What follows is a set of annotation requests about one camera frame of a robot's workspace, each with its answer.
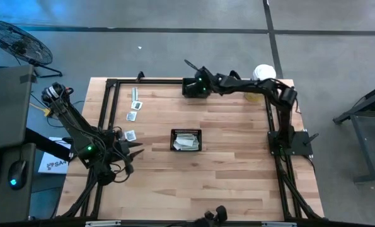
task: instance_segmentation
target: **computer monitor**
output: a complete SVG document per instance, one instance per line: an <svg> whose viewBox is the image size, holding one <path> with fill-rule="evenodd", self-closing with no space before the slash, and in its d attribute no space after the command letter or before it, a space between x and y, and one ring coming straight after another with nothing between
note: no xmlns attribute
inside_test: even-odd
<svg viewBox="0 0 375 227"><path fill-rule="evenodd" d="M0 148L25 139L32 74L32 65L0 69Z"/></svg>

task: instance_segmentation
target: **desk fan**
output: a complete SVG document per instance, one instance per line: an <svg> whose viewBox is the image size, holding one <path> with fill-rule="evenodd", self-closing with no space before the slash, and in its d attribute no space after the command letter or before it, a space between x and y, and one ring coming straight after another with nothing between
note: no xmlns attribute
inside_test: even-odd
<svg viewBox="0 0 375 227"><path fill-rule="evenodd" d="M53 61L53 54L49 48L33 35L3 21L0 21L0 48L13 55L16 60L19 58L35 67L43 67L58 73L39 76L35 71L36 76L39 78L62 76L60 71L46 66Z"/></svg>

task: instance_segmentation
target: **black tray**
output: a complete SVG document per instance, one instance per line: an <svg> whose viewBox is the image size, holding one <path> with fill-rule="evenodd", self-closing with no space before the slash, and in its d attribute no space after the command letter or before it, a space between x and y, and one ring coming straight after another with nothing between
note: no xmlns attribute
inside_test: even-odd
<svg viewBox="0 0 375 227"><path fill-rule="evenodd" d="M170 132L170 150L171 151L181 151L177 150L173 147L173 143L176 140L178 134L193 134L197 136L197 140L199 141L199 149L193 151L201 151L201 129L172 129Z"/></svg>

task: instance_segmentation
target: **computer mouse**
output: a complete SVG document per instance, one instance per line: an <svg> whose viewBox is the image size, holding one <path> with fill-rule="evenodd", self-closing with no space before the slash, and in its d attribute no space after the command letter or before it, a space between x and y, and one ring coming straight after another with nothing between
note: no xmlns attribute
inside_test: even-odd
<svg viewBox="0 0 375 227"><path fill-rule="evenodd" d="M19 190L26 184L26 161L12 163L8 171L8 183L13 190Z"/></svg>

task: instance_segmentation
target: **yellow cable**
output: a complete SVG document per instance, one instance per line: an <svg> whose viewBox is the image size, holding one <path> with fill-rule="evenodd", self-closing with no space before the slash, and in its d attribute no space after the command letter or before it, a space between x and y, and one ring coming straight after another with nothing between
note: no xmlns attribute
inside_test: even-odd
<svg viewBox="0 0 375 227"><path fill-rule="evenodd" d="M42 108L36 106L35 104L33 104L33 103L29 103L29 104L30 104L31 106L35 107L36 109L39 109L39 110L41 110L41 111L44 112L44 109L42 109Z"/></svg>
<svg viewBox="0 0 375 227"><path fill-rule="evenodd" d="M40 107L36 106L36 105L33 104L33 103L29 103L29 104L30 104L31 106L35 107L36 109L39 109L39 110L43 111L45 117L47 117L47 116L50 115L50 109L49 109L49 108L40 108Z"/></svg>

